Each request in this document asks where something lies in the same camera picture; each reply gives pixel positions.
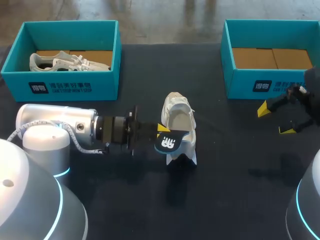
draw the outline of metal cylinder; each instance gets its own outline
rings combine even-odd
[[[66,130],[52,125],[32,126],[24,133],[22,145],[32,160],[68,186],[70,137]]]
[[[98,113],[95,109],[82,109],[69,106],[55,106],[44,104],[25,104],[16,116],[16,129],[36,120],[61,121],[70,125],[76,139],[86,145],[91,145],[95,139],[95,124]]]
[[[301,179],[285,215],[291,240],[320,239],[320,151]]]
[[[0,239],[85,240],[78,198],[21,148],[0,139]]]

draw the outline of teal box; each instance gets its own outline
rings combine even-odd
[[[111,70],[31,72],[37,50],[112,51]],[[116,100],[121,50],[115,20],[24,22],[1,74],[17,102]]]
[[[220,53],[227,97],[277,97],[291,83],[304,85],[305,70],[238,69],[232,48],[307,50],[312,65],[320,66],[320,25],[312,20],[227,19],[224,22]]]

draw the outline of white sneakers in box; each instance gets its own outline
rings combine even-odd
[[[161,123],[169,130],[189,132],[189,134],[183,137],[178,150],[166,156],[166,164],[168,165],[181,154],[185,154],[197,165],[196,122],[187,98],[178,92],[171,92],[164,101]]]
[[[55,56],[39,56],[33,53],[30,56],[30,71],[110,71],[110,67],[103,63],[89,61],[81,55],[70,55],[60,51]]]

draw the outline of cable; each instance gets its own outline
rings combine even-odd
[[[47,124],[50,124],[50,125],[53,125],[53,126],[57,126],[56,123],[54,123],[53,121],[49,121],[49,120],[31,121],[31,122],[23,124],[22,126],[17,128],[13,133],[11,133],[11,135],[8,137],[7,141],[11,142],[19,133],[21,133],[23,130],[27,130],[28,128],[30,128],[32,126],[47,125]]]
[[[103,151],[102,149],[94,149],[94,150],[86,150],[84,148],[82,148],[76,138],[76,135],[74,133],[74,131],[72,130],[72,128],[70,127],[69,124],[67,124],[66,122],[63,122],[63,121],[57,121],[57,122],[53,122],[53,121],[50,121],[50,120],[35,120],[35,121],[31,121],[31,122],[28,122],[26,124],[23,124],[22,126],[20,126],[18,129],[16,129],[7,139],[7,141],[11,142],[19,133],[21,133],[23,130],[26,130],[32,126],[36,126],[36,125],[53,125],[53,126],[58,126],[58,124],[61,124],[62,125],[62,128],[64,130],[66,130],[76,149],[78,149],[81,153],[83,154],[104,154],[105,151]]]
[[[72,141],[74,142],[75,147],[83,154],[104,154],[104,151],[102,149],[94,149],[94,150],[86,150],[84,148],[82,148],[76,138],[76,135],[74,133],[74,131],[72,130],[72,128],[69,126],[69,124],[67,124],[66,122],[59,122],[59,124],[62,125],[62,128],[64,130],[66,130],[69,134],[70,137],[72,139]]]

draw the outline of concrete floor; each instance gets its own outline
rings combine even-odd
[[[219,42],[225,19],[318,20],[320,0],[0,0],[0,46],[25,21],[118,20],[122,43]]]

